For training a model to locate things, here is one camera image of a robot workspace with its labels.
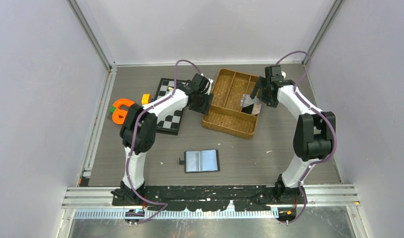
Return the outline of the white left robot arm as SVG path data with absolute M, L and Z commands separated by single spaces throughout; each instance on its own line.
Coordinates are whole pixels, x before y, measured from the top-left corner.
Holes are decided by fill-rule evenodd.
M 140 189 L 144 185 L 144 163 L 155 142 L 158 123 L 183 108 L 207 115 L 213 100 L 212 84 L 212 79 L 197 73 L 184 83 L 174 81 L 174 87 L 160 99 L 144 106 L 129 107 L 120 130 L 126 154 L 125 175 L 120 188 L 131 205 L 139 205 L 144 198 Z

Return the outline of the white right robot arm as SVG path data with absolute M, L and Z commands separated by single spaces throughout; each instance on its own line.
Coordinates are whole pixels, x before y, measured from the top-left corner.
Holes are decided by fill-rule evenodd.
M 265 68 L 265 75 L 259 76 L 250 97 L 269 107 L 283 104 L 297 120 L 293 137 L 294 157 L 279 175 L 273 189 L 277 201 L 288 203 L 300 194 L 310 170 L 335 152 L 336 116 L 314 106 L 294 81 L 285 79 L 279 64 Z

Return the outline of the woven wicker tray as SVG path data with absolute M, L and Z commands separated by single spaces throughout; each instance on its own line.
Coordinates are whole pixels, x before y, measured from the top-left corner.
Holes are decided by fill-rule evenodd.
M 252 139 L 258 116 L 243 111 L 245 96 L 250 95 L 258 77 L 222 68 L 215 80 L 209 112 L 202 118 L 202 127 Z

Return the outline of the black leather card holder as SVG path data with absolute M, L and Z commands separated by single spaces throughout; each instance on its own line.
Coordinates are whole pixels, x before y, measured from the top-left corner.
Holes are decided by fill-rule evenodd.
M 183 158 L 179 158 L 179 165 L 184 166 L 184 173 L 219 172 L 218 150 L 185 151 Z

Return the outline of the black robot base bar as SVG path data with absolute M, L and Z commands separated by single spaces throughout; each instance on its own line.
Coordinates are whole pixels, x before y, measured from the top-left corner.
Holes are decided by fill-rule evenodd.
M 288 204 L 291 208 L 305 202 L 299 189 L 281 189 L 268 185 L 142 185 L 132 190 L 124 184 L 114 189 L 114 206 L 144 206 L 150 211 L 185 210 L 195 212 L 225 211 L 230 205 L 236 211 L 265 211 L 269 205 Z

